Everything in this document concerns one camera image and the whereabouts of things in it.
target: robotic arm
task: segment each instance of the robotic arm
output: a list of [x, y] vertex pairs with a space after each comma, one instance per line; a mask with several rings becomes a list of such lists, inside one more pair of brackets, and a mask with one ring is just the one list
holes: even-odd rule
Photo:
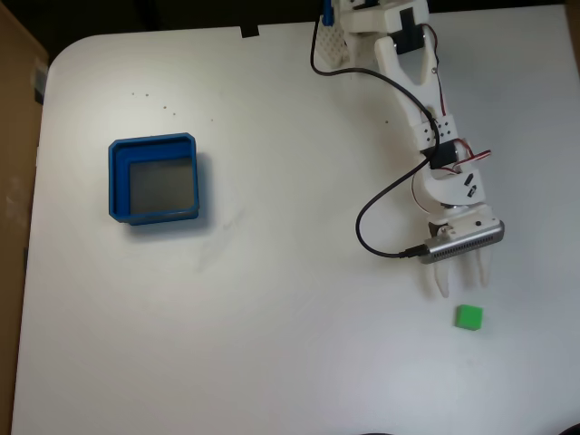
[[[314, 63], [313, 68], [322, 75], [342, 72], [381, 75], [379, 78], [391, 84], [390, 102], [402, 110], [413, 147], [418, 151], [419, 164], [408, 175], [412, 175], [411, 191], [415, 201], [429, 214], [430, 238], [423, 245], [402, 253], [406, 255], [399, 256], [383, 255], [366, 245], [360, 236], [360, 218], [390, 188], [363, 209], [357, 219], [357, 235], [364, 247], [374, 254], [418, 256], [424, 264], [434, 263], [436, 282], [441, 294], [447, 297], [449, 259], [477, 250], [480, 281], [487, 285], [490, 245], [503, 238], [505, 228], [485, 203], [483, 181], [474, 165], [475, 161], [488, 157], [491, 152], [474, 154], [468, 142], [459, 137], [453, 116], [446, 109], [439, 80], [437, 35], [427, 24], [428, 19], [426, 0], [384, 4], [378, 0], [355, 0], [352, 3], [350, 0], [336, 0], [335, 4], [332, 0], [325, 0], [323, 26], [316, 26], [318, 33], [314, 38], [321, 41], [316, 51], [335, 71], [320, 72]], [[419, 49], [424, 50], [421, 79], [420, 84], [415, 84], [401, 68], [399, 55]], [[375, 59], [381, 74], [360, 67]], [[343, 64], [354, 68], [336, 70]], [[420, 103], [410, 98], [409, 93]], [[431, 205], [422, 206], [417, 197], [425, 198]]]

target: black floor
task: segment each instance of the black floor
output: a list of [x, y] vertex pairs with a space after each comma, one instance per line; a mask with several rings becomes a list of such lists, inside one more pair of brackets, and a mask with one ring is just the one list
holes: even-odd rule
[[[428, 1], [432, 13], [564, 2]], [[313, 21], [320, 0], [4, 0], [4, 3], [53, 59], [68, 45], [94, 34]]]

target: blue bin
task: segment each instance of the blue bin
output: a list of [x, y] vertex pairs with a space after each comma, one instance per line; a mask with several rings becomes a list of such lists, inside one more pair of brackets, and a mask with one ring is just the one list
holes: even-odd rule
[[195, 219], [196, 141], [187, 133], [116, 140], [109, 147], [109, 214], [131, 225]]

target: table surface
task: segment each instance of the table surface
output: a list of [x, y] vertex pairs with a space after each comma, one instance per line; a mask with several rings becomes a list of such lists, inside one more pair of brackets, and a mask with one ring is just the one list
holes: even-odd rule
[[[313, 24], [82, 40], [46, 88], [14, 435], [547, 434], [580, 415], [580, 82], [563, 6], [438, 14], [459, 134], [507, 225], [488, 288], [372, 256], [409, 170], [384, 84], [308, 65]], [[107, 148], [188, 131], [197, 220], [108, 214]], [[427, 236], [409, 186], [363, 233]], [[483, 328], [453, 327], [457, 305]]]

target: brown cardboard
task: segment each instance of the brown cardboard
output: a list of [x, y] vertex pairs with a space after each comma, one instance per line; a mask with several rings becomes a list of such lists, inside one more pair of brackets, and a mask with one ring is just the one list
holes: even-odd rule
[[34, 72], [44, 48], [0, 4], [0, 435], [12, 422], [18, 339], [42, 106]]

